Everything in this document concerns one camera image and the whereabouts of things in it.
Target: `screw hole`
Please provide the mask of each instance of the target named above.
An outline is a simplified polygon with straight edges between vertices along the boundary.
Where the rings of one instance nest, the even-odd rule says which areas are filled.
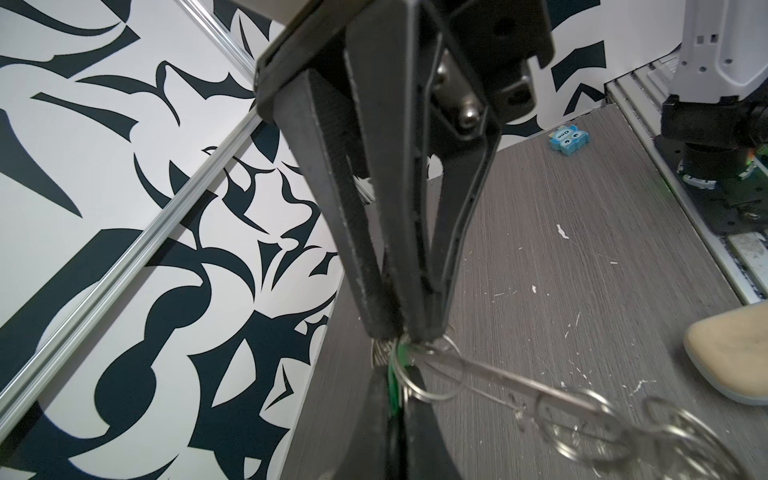
[[[493,27],[493,35],[499,38],[508,37],[515,30],[515,21],[509,17],[501,18]]]
[[[526,88],[525,90],[518,90],[514,94],[507,98],[507,103],[510,105],[520,105],[527,103],[531,100],[531,92]]]

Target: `blue owl eraser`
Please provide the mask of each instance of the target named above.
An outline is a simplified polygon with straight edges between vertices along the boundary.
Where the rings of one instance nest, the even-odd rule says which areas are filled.
[[[550,133],[549,137],[551,149],[559,150],[568,156],[589,142],[589,134],[576,128],[576,125],[563,125]]]

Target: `wood grain surface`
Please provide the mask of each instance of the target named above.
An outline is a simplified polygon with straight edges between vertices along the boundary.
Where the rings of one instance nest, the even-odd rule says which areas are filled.
[[[768,409],[721,396],[682,349],[685,329],[739,306],[736,295],[619,110],[575,123],[591,143],[571,157],[543,135],[498,153],[465,241],[452,337],[478,361],[593,389],[633,422],[645,422],[644,397],[669,399],[764,478]],[[334,468],[368,375],[369,341],[343,287],[282,478]],[[485,399],[464,392],[435,411],[464,478],[597,478]]]

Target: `black and white patterned wall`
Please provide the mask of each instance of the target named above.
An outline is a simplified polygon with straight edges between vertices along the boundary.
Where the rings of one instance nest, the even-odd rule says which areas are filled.
[[[254,57],[282,30],[200,3]],[[682,4],[549,0],[556,57],[503,141],[668,53]],[[250,82],[174,0],[0,0],[0,386],[243,118]],[[279,131],[251,138],[0,445],[0,480],[279,477],[343,273]]]

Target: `metal keychain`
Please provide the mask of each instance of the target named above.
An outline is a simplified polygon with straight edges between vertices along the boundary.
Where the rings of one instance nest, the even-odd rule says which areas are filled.
[[[642,409],[651,422],[649,427],[633,425],[603,396],[589,389],[553,388],[542,383],[466,359],[447,336],[448,347],[410,343],[401,339],[390,350],[389,362],[395,376],[411,396],[423,402],[443,402],[463,389],[513,411],[515,421],[524,428],[533,421],[544,440],[564,457],[593,468],[596,472],[637,471],[642,461],[650,465],[658,478],[679,480],[750,480],[752,477],[717,435],[703,422],[667,400],[648,397]],[[437,376],[455,384],[448,392],[437,394],[419,388],[397,360],[395,351],[404,346],[410,359]],[[455,378],[435,367],[448,366],[460,372]],[[505,389],[533,398],[531,408],[500,399],[466,384],[474,375]],[[571,422],[558,418],[567,416]]]

